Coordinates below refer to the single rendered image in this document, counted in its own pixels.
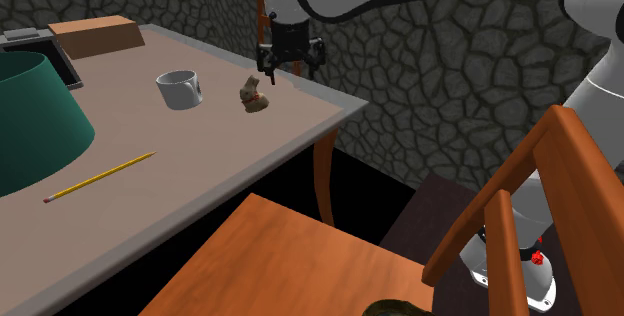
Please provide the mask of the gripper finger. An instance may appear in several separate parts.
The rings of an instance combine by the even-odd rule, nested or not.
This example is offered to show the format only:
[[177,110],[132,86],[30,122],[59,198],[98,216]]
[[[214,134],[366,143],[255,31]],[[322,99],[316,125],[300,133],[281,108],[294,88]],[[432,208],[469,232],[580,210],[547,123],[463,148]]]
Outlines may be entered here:
[[277,58],[272,52],[271,44],[258,43],[256,45],[257,70],[270,78],[272,85],[275,84],[274,71],[277,66]]
[[304,53],[304,61],[309,68],[309,78],[313,79],[319,67],[326,63],[326,48],[322,38],[314,38],[309,41],[309,50]]

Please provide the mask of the grey flat block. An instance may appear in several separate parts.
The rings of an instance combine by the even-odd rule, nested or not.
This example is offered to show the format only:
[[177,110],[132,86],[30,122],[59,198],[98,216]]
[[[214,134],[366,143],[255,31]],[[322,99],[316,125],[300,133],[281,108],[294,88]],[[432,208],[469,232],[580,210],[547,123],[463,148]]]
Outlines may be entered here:
[[14,41],[14,40],[22,40],[22,39],[39,37],[39,33],[36,28],[30,27],[30,28],[6,30],[3,33],[3,36],[6,38],[7,41]]

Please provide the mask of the dark olive round object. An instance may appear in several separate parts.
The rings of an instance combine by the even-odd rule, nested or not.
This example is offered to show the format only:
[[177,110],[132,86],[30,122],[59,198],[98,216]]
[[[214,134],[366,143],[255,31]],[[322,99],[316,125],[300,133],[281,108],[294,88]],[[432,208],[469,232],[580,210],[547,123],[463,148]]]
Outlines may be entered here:
[[362,316],[435,316],[408,301],[382,299],[371,303]]

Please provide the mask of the desk with wooden legs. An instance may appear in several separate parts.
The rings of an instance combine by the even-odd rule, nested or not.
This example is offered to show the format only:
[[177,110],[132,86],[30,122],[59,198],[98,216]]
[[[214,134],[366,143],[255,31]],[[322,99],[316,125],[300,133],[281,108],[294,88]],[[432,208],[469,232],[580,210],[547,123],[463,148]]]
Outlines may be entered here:
[[[49,316],[335,130],[365,106],[277,71],[247,113],[239,90],[255,63],[155,26],[144,46],[74,62],[74,91],[95,137],[54,175],[0,198],[0,316]],[[202,102],[167,107],[156,79],[198,75]],[[50,203],[43,199],[157,153]]]

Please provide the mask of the golden bunny figure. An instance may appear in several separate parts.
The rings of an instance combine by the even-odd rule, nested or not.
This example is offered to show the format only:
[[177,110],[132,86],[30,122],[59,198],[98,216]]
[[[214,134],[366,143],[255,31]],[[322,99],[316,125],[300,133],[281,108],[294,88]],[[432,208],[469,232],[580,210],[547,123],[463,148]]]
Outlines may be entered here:
[[256,113],[269,106],[267,97],[257,90],[259,79],[250,75],[239,90],[241,103],[247,113]]

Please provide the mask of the white mug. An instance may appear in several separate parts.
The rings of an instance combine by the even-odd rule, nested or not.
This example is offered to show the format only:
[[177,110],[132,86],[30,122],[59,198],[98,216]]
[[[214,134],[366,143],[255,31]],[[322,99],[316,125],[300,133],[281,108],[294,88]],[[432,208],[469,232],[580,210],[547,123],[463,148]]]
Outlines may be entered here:
[[203,94],[198,75],[192,70],[176,70],[160,75],[156,84],[168,108],[186,110],[198,106]]

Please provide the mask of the yellow pencil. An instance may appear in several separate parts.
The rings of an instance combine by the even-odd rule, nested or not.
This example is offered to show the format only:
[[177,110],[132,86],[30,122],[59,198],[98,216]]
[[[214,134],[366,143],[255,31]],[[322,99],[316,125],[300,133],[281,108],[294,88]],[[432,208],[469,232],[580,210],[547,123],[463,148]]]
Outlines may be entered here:
[[65,195],[68,195],[68,194],[70,194],[72,192],[75,192],[75,191],[77,191],[77,190],[79,190],[79,189],[81,189],[81,188],[83,188],[85,186],[88,186],[88,185],[90,185],[90,184],[92,184],[94,182],[97,182],[97,181],[99,181],[99,180],[101,180],[103,178],[106,178],[106,177],[108,177],[108,176],[110,176],[110,175],[112,175],[114,173],[122,171],[122,170],[124,170],[124,169],[126,169],[128,167],[131,167],[132,165],[135,165],[135,164],[137,164],[137,163],[139,163],[141,161],[144,161],[144,160],[152,157],[156,153],[157,153],[156,151],[149,152],[149,153],[146,153],[146,154],[144,154],[142,156],[139,156],[139,157],[137,157],[137,158],[135,158],[133,160],[130,160],[130,161],[126,162],[126,163],[120,164],[120,165],[118,165],[118,166],[116,166],[114,168],[111,168],[111,169],[109,169],[109,170],[107,170],[107,171],[105,171],[103,173],[100,173],[100,174],[98,174],[98,175],[96,175],[96,176],[94,176],[92,178],[89,178],[89,179],[84,180],[84,181],[82,181],[82,182],[80,182],[78,184],[75,184],[75,185],[73,185],[73,186],[71,186],[69,188],[66,188],[66,189],[64,189],[62,191],[59,191],[59,192],[57,192],[57,193],[55,193],[55,194],[53,194],[53,195],[43,199],[43,202],[46,203],[46,204],[50,203],[50,202],[52,202],[52,201],[54,201],[54,200],[56,200],[58,198],[61,198],[61,197],[65,196]]

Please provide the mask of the green lamp shade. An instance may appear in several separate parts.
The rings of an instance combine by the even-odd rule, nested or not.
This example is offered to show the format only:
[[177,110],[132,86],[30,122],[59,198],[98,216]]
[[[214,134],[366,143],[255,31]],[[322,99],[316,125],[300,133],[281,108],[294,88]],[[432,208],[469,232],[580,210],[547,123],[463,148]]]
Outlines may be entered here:
[[93,126],[45,55],[0,52],[0,197],[61,170],[94,137]]

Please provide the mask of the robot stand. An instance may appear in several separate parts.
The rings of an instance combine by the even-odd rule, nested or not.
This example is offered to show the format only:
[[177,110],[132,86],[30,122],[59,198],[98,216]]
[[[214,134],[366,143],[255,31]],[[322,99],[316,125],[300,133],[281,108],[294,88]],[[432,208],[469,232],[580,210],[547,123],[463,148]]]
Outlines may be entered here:
[[[476,193],[436,174],[426,177],[407,203],[380,246],[419,264],[426,264],[453,222]],[[583,316],[555,228],[543,234],[545,256],[556,281],[556,298],[546,313],[530,316]],[[456,259],[434,288],[435,316],[488,316],[487,289],[475,283]]]

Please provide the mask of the orange wooden chair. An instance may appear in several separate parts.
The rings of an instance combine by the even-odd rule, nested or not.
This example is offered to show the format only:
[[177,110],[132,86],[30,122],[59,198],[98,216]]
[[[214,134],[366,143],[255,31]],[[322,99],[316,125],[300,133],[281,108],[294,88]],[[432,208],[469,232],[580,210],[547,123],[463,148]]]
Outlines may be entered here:
[[248,196],[139,316],[362,316],[430,308],[469,239],[487,236],[490,316],[529,316],[511,194],[538,172],[584,316],[624,316],[624,185],[574,110],[552,106],[418,264]]

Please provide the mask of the wooden chair behind desk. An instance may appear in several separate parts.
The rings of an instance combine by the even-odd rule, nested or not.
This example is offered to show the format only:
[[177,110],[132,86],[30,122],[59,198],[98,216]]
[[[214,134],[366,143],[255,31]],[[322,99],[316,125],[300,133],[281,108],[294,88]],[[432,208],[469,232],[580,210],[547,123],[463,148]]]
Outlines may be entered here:
[[[304,20],[309,21],[309,16],[302,10],[297,0],[256,0],[256,3],[258,37],[257,44],[271,44],[272,33],[270,29],[270,24],[273,20],[285,24],[295,24],[303,22]],[[284,63],[291,63],[293,73],[296,76],[301,75],[301,64],[304,59],[281,60],[278,57],[276,58],[276,69]]]

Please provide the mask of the black tray with grey rim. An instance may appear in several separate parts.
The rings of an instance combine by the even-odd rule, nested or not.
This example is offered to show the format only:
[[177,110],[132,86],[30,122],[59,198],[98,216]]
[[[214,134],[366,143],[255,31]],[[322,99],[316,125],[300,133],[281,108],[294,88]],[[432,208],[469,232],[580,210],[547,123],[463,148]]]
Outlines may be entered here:
[[0,52],[28,51],[45,55],[69,90],[84,86],[59,42],[49,29],[37,29],[39,37],[7,41],[0,33]]

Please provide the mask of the brown cardboard box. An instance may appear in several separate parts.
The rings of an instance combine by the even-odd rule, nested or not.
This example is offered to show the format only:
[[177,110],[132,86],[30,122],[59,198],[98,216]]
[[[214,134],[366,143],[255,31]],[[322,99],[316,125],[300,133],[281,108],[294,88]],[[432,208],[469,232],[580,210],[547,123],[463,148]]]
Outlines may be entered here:
[[137,23],[120,15],[51,23],[48,29],[72,60],[145,45]]

